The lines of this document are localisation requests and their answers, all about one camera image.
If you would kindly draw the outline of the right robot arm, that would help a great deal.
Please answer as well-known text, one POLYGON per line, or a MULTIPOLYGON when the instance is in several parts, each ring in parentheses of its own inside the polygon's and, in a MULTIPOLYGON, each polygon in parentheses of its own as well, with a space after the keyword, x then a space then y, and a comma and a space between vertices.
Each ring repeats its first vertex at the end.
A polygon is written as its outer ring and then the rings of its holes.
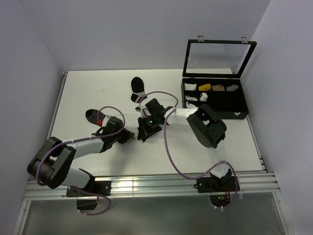
POLYGON ((157 99, 153 98, 145 105, 139 104, 135 110, 140 113, 140 117, 137 119, 137 139, 145 141, 153 134, 163 131, 166 153, 178 174, 190 179, 190 177, 179 171, 169 152, 166 127, 175 124, 191 127, 200 144, 212 151, 213 166, 201 176, 198 176, 197 179, 209 173, 213 177, 211 181, 215 190, 221 191, 228 186, 232 167, 226 161, 224 150, 227 127, 209 105, 203 104, 200 107, 189 109, 176 108, 175 106, 165 108, 157 99))

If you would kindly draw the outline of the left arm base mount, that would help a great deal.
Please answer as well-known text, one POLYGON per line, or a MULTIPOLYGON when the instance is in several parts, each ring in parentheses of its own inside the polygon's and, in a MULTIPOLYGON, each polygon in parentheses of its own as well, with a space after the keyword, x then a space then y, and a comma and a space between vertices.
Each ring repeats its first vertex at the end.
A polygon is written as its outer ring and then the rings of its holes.
POLYGON ((94 181, 90 186, 79 189, 68 186, 66 197, 77 198, 76 207, 79 211, 91 212, 98 206, 100 198, 108 200, 109 207, 111 206, 111 200, 108 198, 111 186, 112 182, 108 180, 94 181))

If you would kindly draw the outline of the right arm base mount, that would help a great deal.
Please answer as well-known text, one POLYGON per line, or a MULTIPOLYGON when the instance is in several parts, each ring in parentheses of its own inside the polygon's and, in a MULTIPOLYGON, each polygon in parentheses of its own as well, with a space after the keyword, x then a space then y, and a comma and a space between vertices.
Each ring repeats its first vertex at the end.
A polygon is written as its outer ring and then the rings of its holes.
POLYGON ((231 176, 228 180, 223 180, 215 176, 203 177, 197 180, 194 188, 198 193, 219 193, 210 195, 211 203, 216 207, 225 207, 231 203, 231 192, 238 192, 240 186, 238 180, 231 176))

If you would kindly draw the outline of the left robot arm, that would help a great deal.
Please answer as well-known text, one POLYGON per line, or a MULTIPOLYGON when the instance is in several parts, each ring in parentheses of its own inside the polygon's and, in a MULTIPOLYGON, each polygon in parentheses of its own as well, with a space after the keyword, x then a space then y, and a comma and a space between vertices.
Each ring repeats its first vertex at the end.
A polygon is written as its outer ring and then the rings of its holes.
POLYGON ((78 188, 83 195, 91 195, 95 191, 95 177, 85 170, 71 168, 73 160, 103 153, 116 142, 125 144, 133 136, 133 132, 124 128, 122 120, 105 118, 105 125, 90 137, 71 141, 47 139, 28 164, 27 172, 51 189, 70 186, 78 188))

